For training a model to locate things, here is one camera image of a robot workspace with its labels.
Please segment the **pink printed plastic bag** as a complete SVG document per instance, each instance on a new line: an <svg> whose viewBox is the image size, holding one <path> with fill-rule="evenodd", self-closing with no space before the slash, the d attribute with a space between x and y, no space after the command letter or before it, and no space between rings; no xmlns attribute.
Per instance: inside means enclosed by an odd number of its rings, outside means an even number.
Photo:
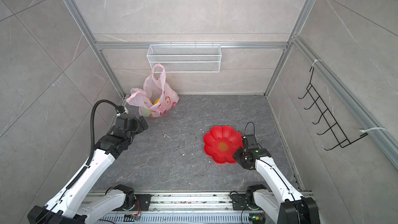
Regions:
<svg viewBox="0 0 398 224"><path fill-rule="evenodd" d="M157 99L160 99L159 102L153 105ZM150 118L157 118L169 112L179 102L179 96L166 82L165 67L158 63L152 68L150 76L145 79L142 89L131 89L131 95L126 102L138 107L139 114L141 108L150 109L152 111Z"/></svg>

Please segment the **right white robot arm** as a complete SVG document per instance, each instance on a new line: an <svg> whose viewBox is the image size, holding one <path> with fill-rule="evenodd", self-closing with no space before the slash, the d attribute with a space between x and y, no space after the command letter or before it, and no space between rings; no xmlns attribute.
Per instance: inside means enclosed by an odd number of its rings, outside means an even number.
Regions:
<svg viewBox="0 0 398 224"><path fill-rule="evenodd" d="M241 139L243 147L238 148L233 158L242 168L257 171L268 185L248 187L248 206L262 209L276 224L319 224L319 209L314 199L304 197L293 187L253 134Z"/></svg>

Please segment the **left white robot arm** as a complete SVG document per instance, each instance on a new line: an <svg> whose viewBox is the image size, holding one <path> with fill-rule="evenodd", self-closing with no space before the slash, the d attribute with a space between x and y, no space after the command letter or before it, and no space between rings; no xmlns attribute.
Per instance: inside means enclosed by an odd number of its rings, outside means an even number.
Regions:
<svg viewBox="0 0 398 224"><path fill-rule="evenodd" d="M74 178L44 206L34 206L30 210L29 223L93 224L114 209L129 211L135 208L138 204L134 189L125 185L112 187L86 206L81 204L101 175L132 144L134 137L147 129L143 116L118 116L113 129L94 145L93 153Z"/></svg>

